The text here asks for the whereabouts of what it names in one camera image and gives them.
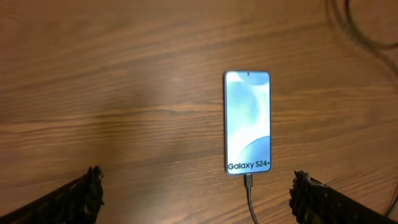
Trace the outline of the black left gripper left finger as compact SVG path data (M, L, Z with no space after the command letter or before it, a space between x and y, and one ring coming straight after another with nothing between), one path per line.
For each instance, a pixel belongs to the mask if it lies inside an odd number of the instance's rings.
M103 201L100 166L58 189L1 216L1 223L90 223L95 224Z

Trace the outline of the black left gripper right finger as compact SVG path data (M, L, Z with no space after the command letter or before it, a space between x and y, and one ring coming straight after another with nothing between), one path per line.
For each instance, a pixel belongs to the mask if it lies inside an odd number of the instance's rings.
M295 172L289 206L301 224L397 224L300 170Z

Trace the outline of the Galaxy S24+ smartphone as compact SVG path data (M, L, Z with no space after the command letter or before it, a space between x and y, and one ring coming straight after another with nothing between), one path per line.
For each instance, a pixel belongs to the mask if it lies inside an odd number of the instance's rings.
M229 175L271 169L271 78L266 71L224 75L225 169Z

